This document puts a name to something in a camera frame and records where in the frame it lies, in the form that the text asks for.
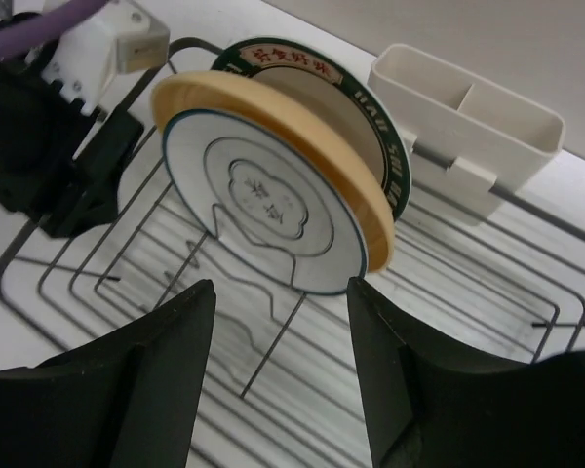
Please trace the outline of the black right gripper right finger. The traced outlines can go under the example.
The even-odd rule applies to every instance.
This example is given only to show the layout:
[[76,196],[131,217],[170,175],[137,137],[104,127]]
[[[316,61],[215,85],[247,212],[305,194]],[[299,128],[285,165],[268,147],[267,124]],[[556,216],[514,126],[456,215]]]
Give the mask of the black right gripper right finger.
[[585,467],[585,351],[525,364],[353,278],[347,309],[376,467]]

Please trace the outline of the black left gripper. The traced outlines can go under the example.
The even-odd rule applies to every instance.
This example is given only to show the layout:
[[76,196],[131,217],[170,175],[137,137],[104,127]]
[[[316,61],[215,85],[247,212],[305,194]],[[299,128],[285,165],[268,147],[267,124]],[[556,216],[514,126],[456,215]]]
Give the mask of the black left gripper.
[[115,109],[74,162],[101,113],[68,101],[61,83],[0,71],[0,205],[43,215],[51,238],[73,239],[119,214],[119,184],[144,126]]

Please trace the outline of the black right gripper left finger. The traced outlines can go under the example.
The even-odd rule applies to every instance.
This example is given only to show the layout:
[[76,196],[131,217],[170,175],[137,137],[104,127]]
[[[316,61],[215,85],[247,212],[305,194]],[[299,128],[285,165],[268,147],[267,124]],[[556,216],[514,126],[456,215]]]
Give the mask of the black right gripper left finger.
[[34,368],[0,370],[0,467],[183,467],[214,329],[201,280]]

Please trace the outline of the yellow plate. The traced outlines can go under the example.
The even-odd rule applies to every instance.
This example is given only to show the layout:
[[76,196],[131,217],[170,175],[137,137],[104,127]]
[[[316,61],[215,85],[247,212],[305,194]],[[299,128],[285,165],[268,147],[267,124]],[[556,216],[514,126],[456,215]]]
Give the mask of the yellow plate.
[[395,226],[379,183],[344,137],[302,104],[250,78],[208,70],[162,79],[150,94],[150,108],[160,130],[182,111],[205,108],[230,112],[273,133],[318,169],[353,210],[367,241],[369,271],[389,265]]

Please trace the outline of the white plate blue rim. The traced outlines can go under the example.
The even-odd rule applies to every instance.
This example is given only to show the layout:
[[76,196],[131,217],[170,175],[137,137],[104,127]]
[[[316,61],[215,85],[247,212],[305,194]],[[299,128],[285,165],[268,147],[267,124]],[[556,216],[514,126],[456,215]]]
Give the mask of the white plate blue rim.
[[263,277],[333,296],[367,274],[369,249],[352,210],[274,133],[223,111],[182,111],[164,127],[162,153],[190,213]]

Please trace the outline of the dark green rimmed plate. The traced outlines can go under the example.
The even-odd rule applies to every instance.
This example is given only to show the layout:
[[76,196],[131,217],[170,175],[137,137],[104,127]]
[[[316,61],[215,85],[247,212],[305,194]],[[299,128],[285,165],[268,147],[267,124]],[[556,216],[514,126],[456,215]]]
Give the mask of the dark green rimmed plate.
[[211,69],[254,79],[314,112],[361,156],[401,217],[412,189],[409,152],[379,98],[346,67],[308,45],[259,36],[228,46]]

